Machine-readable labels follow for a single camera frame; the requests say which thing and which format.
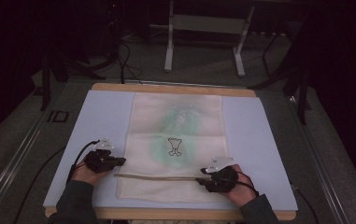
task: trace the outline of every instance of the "metal rail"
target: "metal rail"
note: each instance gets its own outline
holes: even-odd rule
[[[335,216],[335,220],[337,223],[348,224],[349,219],[347,217],[347,214],[344,211],[344,208],[340,200],[338,199],[337,194],[335,193],[335,188],[333,187],[332,181],[330,180],[330,177],[328,176],[323,166],[323,162],[320,159],[320,154],[318,152],[318,149],[315,146],[314,142],[312,141],[311,134],[306,128],[306,126],[303,126],[301,124],[301,121],[297,117],[296,114],[297,106],[295,106],[295,103],[293,103],[289,98],[286,99],[292,117],[294,119],[297,119],[295,125],[297,127],[297,130],[299,130],[300,134],[303,136],[305,144],[309,149],[309,153],[312,159],[311,161],[314,165],[315,174],[317,175],[318,180],[320,181],[320,186],[322,187],[323,193],[325,194],[325,198],[329,203],[333,215]]]

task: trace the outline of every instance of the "green stain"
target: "green stain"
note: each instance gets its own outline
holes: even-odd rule
[[[196,142],[193,136],[198,132],[199,115],[195,108],[174,106],[161,120],[159,132],[151,137],[151,156],[164,165],[181,168],[195,156]],[[182,139],[178,146],[180,156],[169,155],[173,150],[169,137]]]

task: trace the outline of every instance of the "hand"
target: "hand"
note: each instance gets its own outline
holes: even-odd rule
[[[239,167],[239,165],[235,164],[232,167],[234,170],[239,172],[238,173],[238,181],[253,186],[250,179],[246,175],[240,174],[243,172],[242,172],[241,168]],[[240,185],[240,184],[236,184],[232,190],[230,190],[227,193],[221,193],[221,195],[228,198],[237,207],[241,207],[242,205],[244,205],[244,204],[250,202],[251,200],[253,200],[254,198],[256,198],[256,194],[252,189],[250,189],[244,185]]]
[[[76,170],[72,175],[72,180],[78,180],[78,181],[83,181],[87,182],[93,186],[98,184],[98,182],[108,174],[110,174],[111,171],[107,172],[102,172],[102,173],[95,173],[92,170],[90,170],[86,165],[85,162],[82,161],[76,166]]]

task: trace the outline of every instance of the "gray carpet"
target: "gray carpet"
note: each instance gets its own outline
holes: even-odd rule
[[[231,50],[231,42],[223,39],[221,44],[211,47],[203,38],[188,39],[181,34],[175,45],[173,71],[164,72],[164,55],[166,40],[164,35],[155,35],[150,42],[126,41],[130,48],[127,62],[131,71],[143,82],[172,82],[201,85],[216,85],[235,88],[257,84],[267,78],[261,61],[263,49],[270,40],[262,35],[248,37],[242,53],[246,77],[237,77]],[[283,58],[289,42],[280,37],[267,54],[269,67],[274,69]],[[121,47],[121,56],[127,56],[127,49]],[[120,67],[115,64],[106,71],[98,71],[100,76],[107,77],[108,82],[119,80]],[[125,69],[125,75],[131,76]],[[33,143],[21,165],[21,169],[11,182],[3,199],[0,201],[0,223],[12,223],[22,198],[34,179],[36,172],[54,152],[64,147],[74,128],[79,110],[87,90],[96,82],[86,77],[72,75],[69,82],[52,82],[54,95],[48,111],[39,112],[41,98],[28,96],[27,99],[0,125],[0,174],[21,143],[27,139],[27,133],[39,118],[39,132],[33,135]],[[317,173],[313,154],[309,150],[308,139],[319,152],[324,170],[334,186],[337,198],[346,213],[347,222],[356,223],[356,172],[341,144],[330,120],[323,111],[313,90],[308,95],[311,110],[307,110],[307,126],[298,124],[292,112],[291,104],[280,92],[283,81],[263,91],[257,91],[262,99],[270,126],[275,136],[280,156],[289,179],[308,198],[320,220],[320,223],[338,223],[333,209],[325,196],[325,185]],[[68,111],[66,122],[47,121],[50,111]],[[48,187],[59,164],[62,153],[59,153],[45,167],[37,178],[22,209],[18,223],[45,223],[42,203]],[[299,210],[297,218],[288,223],[315,223],[303,198],[294,193]]]

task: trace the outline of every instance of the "dark background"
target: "dark background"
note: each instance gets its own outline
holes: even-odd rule
[[[102,31],[107,23],[102,9],[105,1],[78,2],[0,1],[0,123],[34,90],[30,76],[39,70],[50,46],[86,61],[91,34]],[[202,1],[177,2],[182,12],[243,17],[234,1],[230,6],[206,1],[206,9]],[[316,89],[356,167],[356,1],[316,3],[292,47],[310,71],[310,86]],[[168,1],[125,4],[124,24],[144,37],[149,23],[167,24]],[[300,20],[307,10],[307,6],[261,3],[250,30],[267,35],[279,32],[284,21]]]

